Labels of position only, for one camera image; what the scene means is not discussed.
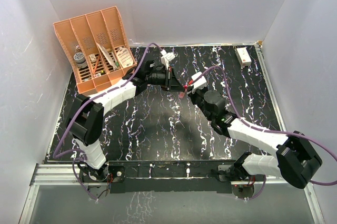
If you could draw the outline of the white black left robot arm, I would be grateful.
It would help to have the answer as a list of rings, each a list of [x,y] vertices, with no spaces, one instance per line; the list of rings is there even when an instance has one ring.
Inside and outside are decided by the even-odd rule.
[[[117,105],[145,91],[148,85],[160,86],[164,91],[185,91],[171,66],[148,60],[140,67],[131,68],[107,90],[90,97],[80,95],[74,102],[75,107],[71,110],[67,130],[77,141],[95,180],[104,181],[109,173],[105,166],[106,157],[99,143],[104,116]]]

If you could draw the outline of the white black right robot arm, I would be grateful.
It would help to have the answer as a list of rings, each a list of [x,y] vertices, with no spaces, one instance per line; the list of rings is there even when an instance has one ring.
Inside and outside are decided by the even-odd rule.
[[[215,90],[189,88],[187,95],[217,134],[241,140],[267,153],[256,155],[247,151],[226,170],[218,170],[217,173],[227,180],[247,180],[254,175],[275,176],[303,189],[322,166],[322,159],[303,135],[272,133],[238,118],[226,110],[224,97]]]

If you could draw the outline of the keyring with pink strap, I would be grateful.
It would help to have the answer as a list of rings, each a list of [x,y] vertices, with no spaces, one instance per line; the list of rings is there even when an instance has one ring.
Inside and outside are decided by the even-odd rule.
[[[187,97],[193,88],[191,85],[184,85],[183,87],[184,87],[184,90],[179,93],[179,99],[183,99],[184,97]]]

